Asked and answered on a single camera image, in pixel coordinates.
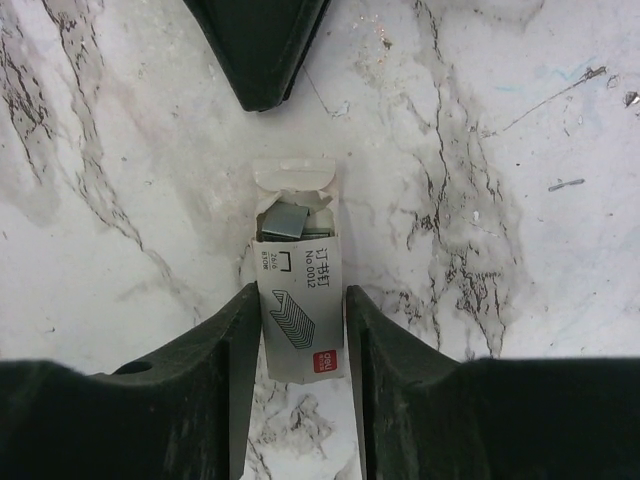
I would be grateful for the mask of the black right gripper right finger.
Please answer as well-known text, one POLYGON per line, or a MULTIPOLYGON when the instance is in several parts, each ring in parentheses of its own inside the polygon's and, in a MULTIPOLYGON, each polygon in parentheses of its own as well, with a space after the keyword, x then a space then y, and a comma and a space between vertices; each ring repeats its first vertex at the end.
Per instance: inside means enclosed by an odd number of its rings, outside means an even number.
POLYGON ((346 293, 366 479, 635 479, 635 358, 457 362, 346 293))

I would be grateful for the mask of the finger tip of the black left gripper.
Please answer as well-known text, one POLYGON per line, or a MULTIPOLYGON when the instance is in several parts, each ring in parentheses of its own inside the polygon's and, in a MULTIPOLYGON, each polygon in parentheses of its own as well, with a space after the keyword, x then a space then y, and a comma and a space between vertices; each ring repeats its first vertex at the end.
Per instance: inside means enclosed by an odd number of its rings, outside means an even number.
POLYGON ((187 0, 247 112, 286 101, 330 6, 325 0, 187 0))

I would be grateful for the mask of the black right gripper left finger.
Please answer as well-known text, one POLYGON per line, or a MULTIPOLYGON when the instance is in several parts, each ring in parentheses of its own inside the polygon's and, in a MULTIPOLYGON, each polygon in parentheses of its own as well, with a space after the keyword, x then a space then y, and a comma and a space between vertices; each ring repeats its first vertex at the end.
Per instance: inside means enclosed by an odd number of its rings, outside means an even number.
POLYGON ((5 479, 238 479, 245 467, 259 293, 111 374, 1 365, 5 479))

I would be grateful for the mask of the white staple box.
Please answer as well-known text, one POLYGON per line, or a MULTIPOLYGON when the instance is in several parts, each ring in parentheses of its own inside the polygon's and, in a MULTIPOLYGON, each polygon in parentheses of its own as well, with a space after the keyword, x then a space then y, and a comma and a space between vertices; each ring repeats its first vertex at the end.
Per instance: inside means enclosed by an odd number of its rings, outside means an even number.
POLYGON ((260 159, 252 252, 271 379, 343 375, 339 185, 332 159, 260 159))

